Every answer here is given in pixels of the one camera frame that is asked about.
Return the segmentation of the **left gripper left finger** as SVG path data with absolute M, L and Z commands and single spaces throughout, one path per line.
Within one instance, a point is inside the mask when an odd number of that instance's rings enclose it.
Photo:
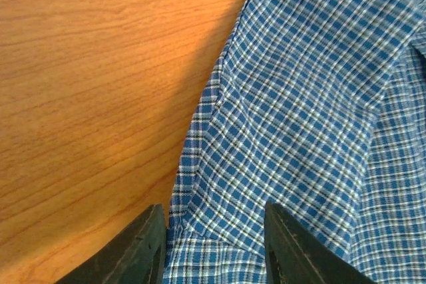
M 162 283 L 165 257 L 164 209 L 161 204 L 154 204 L 57 282 Z

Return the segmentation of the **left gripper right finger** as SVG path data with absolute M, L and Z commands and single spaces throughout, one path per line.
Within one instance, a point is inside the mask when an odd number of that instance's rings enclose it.
M 268 283 L 373 283 L 271 201 L 265 206 L 264 247 Z

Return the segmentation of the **blue plaid shirt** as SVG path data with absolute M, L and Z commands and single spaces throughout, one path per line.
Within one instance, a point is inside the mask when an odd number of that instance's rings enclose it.
M 425 282 L 425 0 L 246 0 L 202 92 L 165 283 L 265 283 L 283 205 L 378 283 Z

